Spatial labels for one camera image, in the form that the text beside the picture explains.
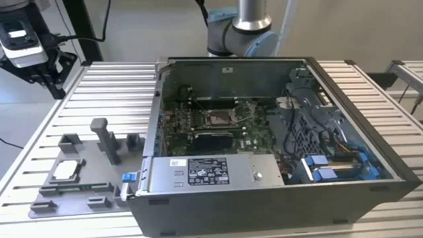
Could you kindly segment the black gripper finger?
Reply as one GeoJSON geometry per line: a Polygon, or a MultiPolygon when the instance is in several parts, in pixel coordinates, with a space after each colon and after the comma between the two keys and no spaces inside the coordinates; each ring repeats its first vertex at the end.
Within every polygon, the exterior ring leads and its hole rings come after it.
{"type": "Polygon", "coordinates": [[[70,73],[73,64],[77,60],[77,56],[73,53],[61,52],[58,53],[58,60],[57,64],[61,66],[61,71],[57,71],[54,74],[52,74],[53,79],[53,88],[52,88],[52,96],[53,99],[62,99],[65,96],[64,91],[64,83],[66,81],[68,75],[70,73]]]}
{"type": "Polygon", "coordinates": [[[54,74],[54,64],[52,64],[50,61],[18,68],[12,64],[8,58],[1,58],[0,67],[29,84],[38,83],[41,86],[45,86],[52,97],[54,98],[54,90],[52,89],[52,75],[54,74]]]}

